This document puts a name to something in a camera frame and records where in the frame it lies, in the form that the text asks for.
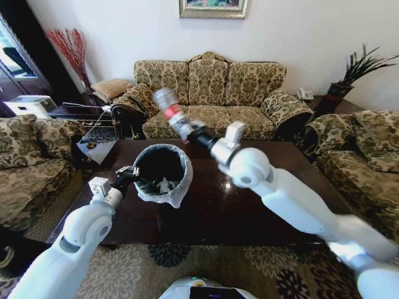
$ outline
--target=picture frame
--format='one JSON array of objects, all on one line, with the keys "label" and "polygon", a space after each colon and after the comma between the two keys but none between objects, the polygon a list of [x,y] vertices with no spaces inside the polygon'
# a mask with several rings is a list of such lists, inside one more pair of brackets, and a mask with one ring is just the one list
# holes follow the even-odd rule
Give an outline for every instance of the picture frame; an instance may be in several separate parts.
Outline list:
[{"label": "picture frame", "polygon": [[249,0],[179,0],[180,17],[244,19]]}]

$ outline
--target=floor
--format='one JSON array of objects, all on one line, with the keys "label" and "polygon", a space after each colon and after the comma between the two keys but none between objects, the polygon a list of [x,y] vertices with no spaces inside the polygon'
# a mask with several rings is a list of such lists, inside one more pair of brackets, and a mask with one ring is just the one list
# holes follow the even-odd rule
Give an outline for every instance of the floor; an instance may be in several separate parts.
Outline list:
[{"label": "floor", "polygon": [[[177,279],[196,276],[257,298],[359,298],[349,269],[324,246],[121,245],[98,249],[76,298],[152,299]],[[0,282],[6,298],[15,280]]]}]

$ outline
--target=throw pillow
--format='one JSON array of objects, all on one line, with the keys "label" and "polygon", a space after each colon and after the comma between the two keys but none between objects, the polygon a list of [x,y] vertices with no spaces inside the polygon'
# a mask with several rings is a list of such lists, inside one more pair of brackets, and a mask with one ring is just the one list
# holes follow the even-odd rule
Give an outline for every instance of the throw pillow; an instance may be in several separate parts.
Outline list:
[{"label": "throw pillow", "polygon": [[43,163],[33,125],[35,115],[0,118],[0,169]]},{"label": "throw pillow", "polygon": [[95,90],[94,94],[105,103],[109,103],[110,100],[121,95],[126,89],[131,87],[133,87],[131,82],[118,78],[104,80],[92,85],[92,89]]},{"label": "throw pillow", "polygon": [[147,84],[139,84],[126,91],[145,111],[147,117],[151,118],[158,113],[159,108],[156,105],[153,92]]},{"label": "throw pillow", "polygon": [[399,172],[399,111],[367,110],[353,115],[360,123],[357,146],[368,165],[377,171]]}]

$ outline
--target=dark wood table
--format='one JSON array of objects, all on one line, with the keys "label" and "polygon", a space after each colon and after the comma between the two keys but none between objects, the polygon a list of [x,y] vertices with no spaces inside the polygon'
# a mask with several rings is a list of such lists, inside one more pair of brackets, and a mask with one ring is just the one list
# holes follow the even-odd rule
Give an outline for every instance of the dark wood table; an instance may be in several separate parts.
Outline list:
[{"label": "dark wood table", "polygon": [[[322,95],[316,95],[313,100],[311,101],[306,101],[307,106],[314,110],[314,108],[317,107],[317,105],[322,101],[323,96]],[[337,108],[334,110],[334,113],[336,114],[348,114],[352,112],[358,112],[358,111],[363,111],[364,108],[353,104],[349,101],[343,100]]]},{"label": "dark wood table", "polygon": [[[147,146],[170,143],[183,149],[193,164],[194,178],[179,209],[169,204],[142,201],[134,186],[117,209],[112,230],[103,244],[204,244],[204,245],[305,245],[319,244],[314,235],[301,233],[268,210],[261,198],[248,189],[237,188],[221,173],[204,150],[180,141],[120,140],[94,176],[115,179],[115,171],[132,164]],[[335,191],[292,143],[242,141],[242,146],[259,148],[272,165],[294,174],[317,192],[338,214],[349,210]],[[66,213],[89,203],[92,194],[84,187]],[[64,218],[48,242],[60,234]]]}]

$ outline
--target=trash can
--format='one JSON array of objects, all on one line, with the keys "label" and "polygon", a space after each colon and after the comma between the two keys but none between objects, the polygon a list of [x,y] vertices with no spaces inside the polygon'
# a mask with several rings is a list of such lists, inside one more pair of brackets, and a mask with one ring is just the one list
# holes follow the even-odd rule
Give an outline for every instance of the trash can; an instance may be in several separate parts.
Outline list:
[{"label": "trash can", "polygon": [[175,145],[151,145],[133,165],[140,168],[140,180],[134,183],[139,198],[180,207],[193,180],[193,167],[184,151]]}]

